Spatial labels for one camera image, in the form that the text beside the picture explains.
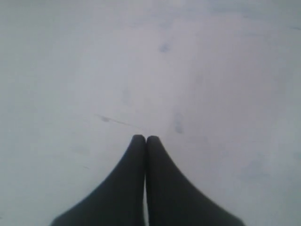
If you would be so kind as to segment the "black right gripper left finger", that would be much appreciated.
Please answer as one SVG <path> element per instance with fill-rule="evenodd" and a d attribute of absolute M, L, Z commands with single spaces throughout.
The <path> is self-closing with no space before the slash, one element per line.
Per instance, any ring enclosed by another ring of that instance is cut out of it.
<path fill-rule="evenodd" d="M 56 217 L 54 226 L 143 226 L 146 141 L 134 135 L 109 176 L 85 199 Z"/>

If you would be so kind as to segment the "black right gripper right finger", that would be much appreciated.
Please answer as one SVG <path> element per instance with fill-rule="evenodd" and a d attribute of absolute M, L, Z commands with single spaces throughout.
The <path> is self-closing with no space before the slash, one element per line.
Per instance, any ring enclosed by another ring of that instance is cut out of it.
<path fill-rule="evenodd" d="M 146 193 L 151 226 L 242 226 L 177 168 L 159 137 L 147 138 Z"/>

